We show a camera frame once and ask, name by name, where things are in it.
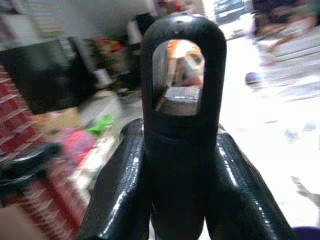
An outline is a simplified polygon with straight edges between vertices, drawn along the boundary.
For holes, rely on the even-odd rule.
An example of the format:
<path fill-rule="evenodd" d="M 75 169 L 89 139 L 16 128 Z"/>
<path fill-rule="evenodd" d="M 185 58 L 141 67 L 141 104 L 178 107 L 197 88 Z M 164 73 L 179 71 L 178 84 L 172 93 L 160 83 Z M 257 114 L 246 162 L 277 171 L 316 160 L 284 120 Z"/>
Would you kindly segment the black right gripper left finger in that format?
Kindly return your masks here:
<path fill-rule="evenodd" d="M 76 235 L 78 240 L 149 238 L 143 120 L 138 118 L 125 125 L 119 140 L 118 147 L 97 176 Z"/>

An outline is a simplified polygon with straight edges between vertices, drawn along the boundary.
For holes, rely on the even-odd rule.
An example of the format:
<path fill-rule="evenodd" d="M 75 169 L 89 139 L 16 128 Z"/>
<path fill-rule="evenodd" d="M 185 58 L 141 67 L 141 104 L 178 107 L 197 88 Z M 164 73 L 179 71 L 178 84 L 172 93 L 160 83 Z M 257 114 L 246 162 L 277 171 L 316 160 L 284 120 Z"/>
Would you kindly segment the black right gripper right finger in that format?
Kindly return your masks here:
<path fill-rule="evenodd" d="M 297 238 L 259 171 L 221 125 L 209 166 L 206 225 L 212 240 Z"/>

